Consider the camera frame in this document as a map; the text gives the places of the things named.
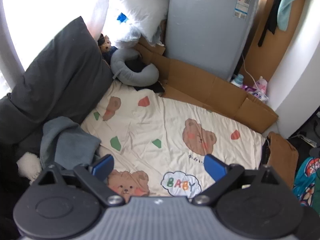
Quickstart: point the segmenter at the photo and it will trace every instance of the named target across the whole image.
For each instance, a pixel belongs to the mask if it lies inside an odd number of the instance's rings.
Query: refrigerator
[[[170,0],[166,56],[229,81],[259,0]]]

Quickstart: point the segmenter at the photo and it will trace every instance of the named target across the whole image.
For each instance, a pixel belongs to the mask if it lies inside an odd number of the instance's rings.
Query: bed sheet
[[[232,119],[119,81],[81,127],[101,139],[100,156],[114,157],[106,183],[126,201],[131,195],[193,198],[214,183],[204,169],[206,154],[256,169],[265,140]]]

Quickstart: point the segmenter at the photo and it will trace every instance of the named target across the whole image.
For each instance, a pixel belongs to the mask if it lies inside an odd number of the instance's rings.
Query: pink package
[[[253,88],[260,89],[262,93],[266,94],[268,82],[261,76],[256,83],[258,87],[254,84]]]

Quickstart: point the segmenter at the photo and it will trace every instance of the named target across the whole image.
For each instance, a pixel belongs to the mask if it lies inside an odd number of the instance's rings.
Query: blue and white sticker
[[[245,20],[248,15],[251,0],[237,0],[234,16]]]

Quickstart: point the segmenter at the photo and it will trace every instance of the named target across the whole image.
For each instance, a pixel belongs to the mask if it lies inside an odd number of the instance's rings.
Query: neck pillow
[[[113,79],[118,78],[123,84],[134,87],[151,86],[158,81],[159,71],[155,65],[149,64],[141,72],[129,69],[125,61],[137,59],[140,56],[135,49],[118,49],[111,57]]]

